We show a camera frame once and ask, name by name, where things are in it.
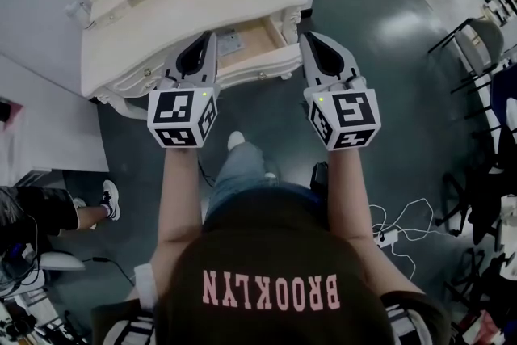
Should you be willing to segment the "wooden drawer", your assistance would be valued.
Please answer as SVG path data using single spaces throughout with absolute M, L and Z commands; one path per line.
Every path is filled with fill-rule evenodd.
M 299 44 L 288 43 L 280 22 L 270 15 L 227 27 L 238 31 L 245 48 L 218 57 L 216 81 L 222 89 L 268 78 L 286 80 L 301 66 Z

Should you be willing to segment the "grey stool seat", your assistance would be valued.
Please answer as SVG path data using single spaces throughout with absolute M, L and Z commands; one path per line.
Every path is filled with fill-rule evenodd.
M 39 265 L 46 271 L 83 271 L 85 264 L 73 255 L 62 252 L 46 252 L 40 255 Z

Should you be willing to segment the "white cabinet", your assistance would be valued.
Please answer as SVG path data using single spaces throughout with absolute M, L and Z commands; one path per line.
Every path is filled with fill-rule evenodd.
M 109 171 L 97 107 L 0 53 L 0 185 Z

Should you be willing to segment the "person's left forearm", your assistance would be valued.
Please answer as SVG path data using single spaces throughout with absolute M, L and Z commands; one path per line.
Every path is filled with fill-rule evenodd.
M 195 149 L 168 149 L 162 177 L 157 248 L 177 247 L 202 228 L 199 167 Z

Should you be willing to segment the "black waist device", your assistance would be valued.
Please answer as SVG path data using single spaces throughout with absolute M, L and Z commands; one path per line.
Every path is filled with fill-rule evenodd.
M 327 162 L 318 162 L 314 165 L 310 188 L 317 193 L 326 193 L 328 188 L 328 164 Z

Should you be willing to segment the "grey paper sheet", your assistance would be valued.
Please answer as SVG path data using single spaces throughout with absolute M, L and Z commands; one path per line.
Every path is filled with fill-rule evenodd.
M 241 35 L 233 27 L 218 29 L 216 37 L 218 57 L 225 57 L 245 48 Z

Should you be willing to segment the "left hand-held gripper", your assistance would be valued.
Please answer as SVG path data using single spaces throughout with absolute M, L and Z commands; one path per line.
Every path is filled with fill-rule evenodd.
M 201 32 L 176 43 L 157 90 L 149 94 L 147 128 L 165 149 L 204 146 L 218 116 L 217 37 Z

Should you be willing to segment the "black office chair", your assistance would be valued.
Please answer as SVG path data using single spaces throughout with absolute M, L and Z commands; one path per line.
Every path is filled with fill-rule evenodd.
M 503 125 L 499 131 L 494 155 L 486 164 L 466 169 L 464 185 L 450 173 L 443 176 L 443 183 L 456 191 L 458 202 L 443 217 L 435 219 L 435 225 L 441 226 L 460 214 L 460 227 L 450 230 L 449 234 L 460 236 L 464 224 L 469 222 L 476 245 L 487 234 L 498 236 L 502 198 L 517 196 L 517 128 L 512 130 Z

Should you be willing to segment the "white power strip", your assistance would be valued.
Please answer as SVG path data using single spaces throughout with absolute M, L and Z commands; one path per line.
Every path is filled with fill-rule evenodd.
M 397 229 L 390 229 L 384 232 L 379 232 L 379 234 L 375 237 L 375 242 L 381 249 L 384 249 L 388 246 L 393 246 L 397 241 Z

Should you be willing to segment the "white ornate dressing table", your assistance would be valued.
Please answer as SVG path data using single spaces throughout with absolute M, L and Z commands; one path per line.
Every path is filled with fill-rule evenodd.
M 179 41 L 201 32 L 271 16 L 290 44 L 307 0 L 90 0 L 96 24 L 82 32 L 82 95 L 143 120 L 146 112 L 111 89 L 120 77 Z

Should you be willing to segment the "person's blue jeans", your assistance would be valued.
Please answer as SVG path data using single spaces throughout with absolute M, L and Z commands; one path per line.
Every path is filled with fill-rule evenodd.
M 205 219 L 208 219 L 223 203 L 233 196 L 251 189 L 277 188 L 282 192 L 297 195 L 309 202 L 309 209 L 315 214 L 324 213 L 326 205 L 307 187 L 267 177 L 266 162 L 262 150 L 249 141 L 232 147 L 216 178 L 208 202 Z

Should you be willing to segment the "person's left white shoe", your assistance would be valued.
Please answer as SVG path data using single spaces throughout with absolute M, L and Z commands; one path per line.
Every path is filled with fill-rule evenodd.
M 240 131 L 234 131 L 229 135 L 227 149 L 230 152 L 232 149 L 245 142 L 246 139 L 244 138 L 243 134 Z

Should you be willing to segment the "blue chair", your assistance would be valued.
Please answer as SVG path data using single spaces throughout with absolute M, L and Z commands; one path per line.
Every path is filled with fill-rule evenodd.
M 478 93 L 485 106 L 465 119 L 486 115 L 489 128 L 472 133 L 472 137 L 480 139 L 490 134 L 496 147 L 502 128 L 508 127 L 517 142 L 517 63 L 491 76 L 475 78 L 474 85 L 469 93 Z

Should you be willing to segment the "small white device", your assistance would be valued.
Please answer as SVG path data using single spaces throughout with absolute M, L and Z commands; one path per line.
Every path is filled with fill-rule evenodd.
M 91 2 L 89 0 L 81 0 L 68 4 L 65 7 L 65 13 L 83 30 L 87 30 L 96 24 L 91 18 Z

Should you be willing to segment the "grey chair black legs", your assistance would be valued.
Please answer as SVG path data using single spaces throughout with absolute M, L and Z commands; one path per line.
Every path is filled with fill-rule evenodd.
M 467 71 L 467 77 L 451 91 L 453 94 L 498 68 L 502 60 L 504 36 L 499 26 L 490 20 L 467 18 L 427 53 L 431 54 L 437 48 L 445 49 L 449 44 L 452 44 Z

